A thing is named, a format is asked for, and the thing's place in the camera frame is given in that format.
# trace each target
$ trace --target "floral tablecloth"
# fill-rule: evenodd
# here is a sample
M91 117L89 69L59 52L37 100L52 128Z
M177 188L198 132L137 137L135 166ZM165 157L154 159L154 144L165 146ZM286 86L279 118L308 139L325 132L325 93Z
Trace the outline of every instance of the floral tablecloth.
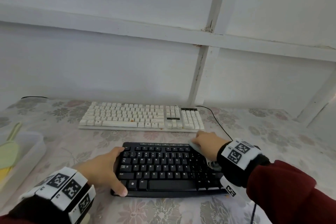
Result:
M23 131L44 135L47 152L0 213L7 213L18 196L61 167L71 167L107 153L123 142L187 143L193 133L133 132L78 129L90 102L25 98L0 112L0 132L23 122ZM317 188L336 199L336 151L324 144L283 110L211 108L232 138L258 145L271 161L286 161L317 180ZM210 111L199 107L208 132L227 138ZM253 205L226 196L198 198L121 198L98 188L91 223L248 224ZM257 207L255 223L270 223Z

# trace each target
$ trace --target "green handle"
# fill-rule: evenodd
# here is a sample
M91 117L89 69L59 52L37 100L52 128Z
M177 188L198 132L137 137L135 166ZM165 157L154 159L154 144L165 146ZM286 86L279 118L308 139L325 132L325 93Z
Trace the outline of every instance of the green handle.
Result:
M13 141L15 139L17 133L20 131L21 126L22 126L22 122L18 122L15 124L14 128L12 129L12 131L10 132L7 138L7 142Z

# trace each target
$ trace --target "keyboard cable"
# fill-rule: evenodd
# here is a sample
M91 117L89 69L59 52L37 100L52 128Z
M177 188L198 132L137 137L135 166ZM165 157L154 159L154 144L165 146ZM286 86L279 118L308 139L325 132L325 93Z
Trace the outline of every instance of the keyboard cable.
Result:
M210 112L212 113L213 117L215 118L215 120L217 121L218 125L223 129L223 131L228 135L228 137L232 140L232 138L230 137L230 135L225 131L225 129L222 127L222 125L218 122L218 120L216 119L215 115L213 114L212 110L208 107L205 107L205 106L202 106L202 105L196 105L196 107L203 107L203 108L206 108L208 110L210 110ZM253 220L254 220L254 214L255 214L255 209L257 207L257 204L254 203L254 207L253 207L253 211L252 211L252 215L251 215L251 222L250 224L253 224Z

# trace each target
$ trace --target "left hand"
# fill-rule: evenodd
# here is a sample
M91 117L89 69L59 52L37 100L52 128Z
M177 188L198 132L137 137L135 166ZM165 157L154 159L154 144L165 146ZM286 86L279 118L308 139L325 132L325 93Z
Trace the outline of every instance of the left hand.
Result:
M117 164L116 159L124 149L124 147L114 147L109 153L89 159L73 168L88 180L88 184L109 186L116 194L125 197L128 191L113 171L114 164Z

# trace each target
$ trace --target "right hand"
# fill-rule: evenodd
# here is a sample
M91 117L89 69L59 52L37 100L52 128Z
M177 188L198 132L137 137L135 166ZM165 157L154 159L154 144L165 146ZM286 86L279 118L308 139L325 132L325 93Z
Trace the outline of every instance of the right hand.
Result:
M196 137L191 141L200 146L204 157L211 161L217 161L217 153L219 149L229 142L216 136L215 132L207 133L204 131L197 132Z

